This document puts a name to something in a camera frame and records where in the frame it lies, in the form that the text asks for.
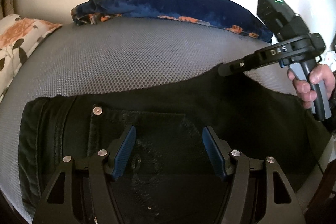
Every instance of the orange flower print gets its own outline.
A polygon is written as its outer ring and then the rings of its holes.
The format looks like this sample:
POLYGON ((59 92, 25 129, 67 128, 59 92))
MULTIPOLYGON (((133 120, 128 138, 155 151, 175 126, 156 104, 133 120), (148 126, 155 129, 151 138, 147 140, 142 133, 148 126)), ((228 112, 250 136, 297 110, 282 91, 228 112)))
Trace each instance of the orange flower print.
POLYGON ((109 17, 109 16, 102 16, 101 18, 100 18, 100 21, 101 22, 104 22, 104 21, 107 21, 107 20, 109 20, 111 17, 109 17))
POLYGON ((39 21, 41 23, 43 23, 44 25, 47 25, 49 31, 56 30, 57 28, 62 26, 62 24, 60 24, 60 23, 51 23, 49 21, 45 21, 45 20, 42 20, 42 19, 39 19, 39 21))
POLYGON ((159 18, 166 18, 166 19, 172 19, 172 20, 178 20, 177 18, 175 17, 170 17, 170 16, 157 16, 159 18))
POLYGON ((258 38, 259 35, 257 35, 256 33, 254 32, 250 32, 249 33, 249 37, 253 37, 253 38, 258 38))
POLYGON ((70 15, 72 16, 72 17, 76 17, 77 16, 77 7, 78 7, 79 5, 77 5, 76 7, 74 7, 72 10, 71 10, 71 12, 70 12, 70 15))
POLYGON ((198 23, 199 20, 196 18, 192 18, 192 17, 179 17, 179 20, 181 21, 187 21, 187 22, 191 22, 191 23, 198 23))
POLYGON ((234 32, 234 33, 241 33, 243 31, 243 28, 239 27, 237 25, 232 25, 231 28, 225 28, 225 30, 228 30, 228 31, 231 31, 231 32, 234 32))
POLYGON ((24 18, 15 22, 2 35, 0 35, 0 48, 14 43, 18 39, 26 36, 33 28, 35 20, 24 18))

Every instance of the floral pillow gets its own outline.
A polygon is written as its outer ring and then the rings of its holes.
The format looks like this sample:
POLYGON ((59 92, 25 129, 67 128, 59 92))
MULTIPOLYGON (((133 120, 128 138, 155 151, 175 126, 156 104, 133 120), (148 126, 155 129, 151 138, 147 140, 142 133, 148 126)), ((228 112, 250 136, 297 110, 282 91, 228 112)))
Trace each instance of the floral pillow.
POLYGON ((0 102, 21 66, 62 24, 11 14, 0 20, 0 102))

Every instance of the seam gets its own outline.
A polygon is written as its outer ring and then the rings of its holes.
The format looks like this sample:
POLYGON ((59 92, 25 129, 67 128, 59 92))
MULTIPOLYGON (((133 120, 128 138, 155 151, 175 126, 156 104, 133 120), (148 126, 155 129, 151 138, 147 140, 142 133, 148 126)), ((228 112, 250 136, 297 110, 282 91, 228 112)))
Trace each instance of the seam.
POLYGON ((38 164, 38 158, 39 158, 39 150, 38 150, 38 137, 39 137, 39 131, 41 126, 41 120, 43 115, 43 110, 45 109, 47 101, 45 101, 41 107, 38 124, 37 124, 37 130, 36 130, 36 136, 35 136, 35 165, 36 165, 36 181, 37 181, 37 191, 39 194, 39 197, 41 198, 41 184, 39 179, 39 164, 38 164))
POLYGON ((90 157, 92 153, 96 152, 99 149, 100 119, 101 117, 96 117, 94 114, 91 113, 89 136, 88 136, 87 151, 86 151, 86 155, 88 157, 90 157))
POLYGON ((75 101, 77 99, 77 95, 73 98, 73 100, 69 103, 69 106, 68 106, 68 109, 66 111, 66 114, 65 114, 65 117, 63 119, 63 124, 62 124, 62 130, 60 132, 60 135, 59 135, 59 155, 60 155, 60 158, 59 158, 59 161, 61 161, 62 157, 63 157, 63 135, 64 135, 64 126, 65 126, 65 123, 67 121, 67 118, 68 118, 68 114, 71 110, 71 108, 73 107, 75 101))
POLYGON ((141 115, 154 115, 154 116, 162 116, 162 115, 167 115, 167 116, 173 116, 173 115, 178 115, 181 117, 186 117, 185 113, 166 113, 166 112, 151 112, 151 111, 133 111, 133 110, 125 110, 125 109, 112 109, 109 107, 105 107, 104 108, 104 119, 105 120, 109 120, 109 121, 115 121, 114 118, 112 118, 112 116, 115 114, 114 112, 119 112, 119 113, 124 113, 124 114, 128 114, 128 113, 132 113, 132 114, 141 114, 141 115))
POLYGON ((64 104, 63 107, 61 107, 57 114, 57 122, 55 125, 55 131, 54 131, 54 167, 60 163, 62 155, 63 155, 63 130, 64 125, 68 116, 68 113, 73 106, 73 103, 77 96, 75 96, 70 102, 67 104, 64 104))

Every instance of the black jeans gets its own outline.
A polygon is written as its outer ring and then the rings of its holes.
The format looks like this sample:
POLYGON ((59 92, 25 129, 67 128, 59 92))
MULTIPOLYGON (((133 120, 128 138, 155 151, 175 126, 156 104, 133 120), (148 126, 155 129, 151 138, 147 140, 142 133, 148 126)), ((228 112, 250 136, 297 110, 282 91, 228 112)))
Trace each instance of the black jeans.
POLYGON ((37 98, 26 105, 20 129, 27 210, 34 213, 65 155, 80 159, 107 148, 127 124, 136 127, 137 141, 124 176, 112 185, 126 223, 212 223, 226 184, 214 175, 204 149, 204 126, 248 157, 276 158, 295 191, 330 140, 297 97, 244 74, 220 77, 217 67, 148 89, 37 98), (102 114, 92 112, 95 106, 102 114))

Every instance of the gray trigger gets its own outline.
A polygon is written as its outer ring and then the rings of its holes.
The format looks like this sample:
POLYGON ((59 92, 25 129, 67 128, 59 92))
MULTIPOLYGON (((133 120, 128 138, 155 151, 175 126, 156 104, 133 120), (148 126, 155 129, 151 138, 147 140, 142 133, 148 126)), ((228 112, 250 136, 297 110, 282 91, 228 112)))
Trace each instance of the gray trigger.
MULTIPOLYGON (((301 65, 299 63, 293 63, 290 64, 289 69, 291 70, 291 72, 295 75, 295 78, 298 80, 305 80, 308 82, 305 73, 303 72, 303 69, 301 67, 301 65)), ((315 106, 314 104, 311 104, 311 108, 310 108, 312 114, 315 114, 315 106)))

